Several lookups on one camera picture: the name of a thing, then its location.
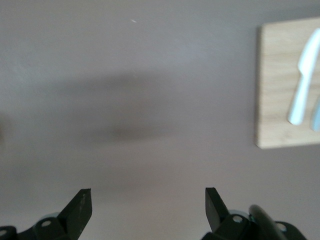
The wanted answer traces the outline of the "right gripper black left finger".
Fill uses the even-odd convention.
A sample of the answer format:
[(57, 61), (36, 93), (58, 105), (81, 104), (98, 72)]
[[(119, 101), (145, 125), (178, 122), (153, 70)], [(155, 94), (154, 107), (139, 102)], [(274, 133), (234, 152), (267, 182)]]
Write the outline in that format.
[(46, 217), (34, 225), (37, 240), (77, 240), (92, 216), (91, 189), (81, 189), (55, 217)]

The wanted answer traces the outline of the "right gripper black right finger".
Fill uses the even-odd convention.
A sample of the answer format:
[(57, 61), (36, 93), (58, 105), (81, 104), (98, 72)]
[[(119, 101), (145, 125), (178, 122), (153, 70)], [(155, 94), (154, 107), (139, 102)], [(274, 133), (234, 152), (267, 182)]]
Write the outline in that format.
[(222, 200), (217, 189), (205, 189), (205, 214), (211, 231), (202, 240), (247, 240), (250, 221), (247, 217), (231, 213)]

